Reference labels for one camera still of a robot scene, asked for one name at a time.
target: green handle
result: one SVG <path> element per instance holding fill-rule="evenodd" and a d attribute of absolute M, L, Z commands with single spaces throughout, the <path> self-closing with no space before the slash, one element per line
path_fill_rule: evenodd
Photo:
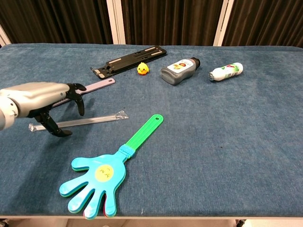
<path fill-rule="evenodd" d="M 162 122 L 162 115 L 153 115 L 126 144 L 132 149 L 137 150 Z"/>

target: blue plastic hand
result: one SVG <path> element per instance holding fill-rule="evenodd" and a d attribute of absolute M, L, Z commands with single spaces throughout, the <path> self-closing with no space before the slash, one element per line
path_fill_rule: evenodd
<path fill-rule="evenodd" d="M 123 145 L 114 155 L 101 155 L 94 158 L 75 158 L 71 166 L 75 171 L 88 170 L 85 175 L 67 181 L 60 186 L 59 192 L 67 197 L 82 189 L 68 203 L 71 213 L 78 213 L 94 193 L 84 210 L 86 219 L 94 219 L 98 214 L 102 196 L 106 194 L 104 213 L 106 216 L 116 214 L 115 192 L 125 178 L 124 162 L 134 154 L 135 150 Z"/>

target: black curtain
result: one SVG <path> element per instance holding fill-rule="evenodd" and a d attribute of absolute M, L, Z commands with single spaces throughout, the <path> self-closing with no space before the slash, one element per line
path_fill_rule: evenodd
<path fill-rule="evenodd" d="M 121 0 L 127 44 L 213 45 L 223 0 Z"/>
<path fill-rule="evenodd" d="M 303 0 L 235 0 L 223 45 L 303 47 Z"/>
<path fill-rule="evenodd" d="M 12 43 L 112 44 L 106 0 L 0 0 Z"/>

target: bottle label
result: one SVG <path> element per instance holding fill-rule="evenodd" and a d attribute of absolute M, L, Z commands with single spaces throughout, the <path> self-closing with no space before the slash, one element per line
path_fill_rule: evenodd
<path fill-rule="evenodd" d="M 193 62 L 188 59 L 182 59 L 172 65 L 169 65 L 167 68 L 173 72 L 180 73 L 191 66 L 193 66 Z"/>
<path fill-rule="evenodd" d="M 221 69 L 224 70 L 225 78 L 237 75 L 237 72 L 239 72 L 239 67 L 235 64 L 223 66 L 223 67 L 221 67 Z"/>

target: white bottle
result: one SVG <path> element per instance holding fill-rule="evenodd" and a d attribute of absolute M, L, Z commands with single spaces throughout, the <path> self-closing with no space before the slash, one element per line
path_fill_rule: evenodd
<path fill-rule="evenodd" d="M 228 77 L 239 75 L 243 71 L 243 65 L 241 63 L 233 63 L 220 68 L 214 69 L 208 74 L 210 80 L 220 81 Z"/>

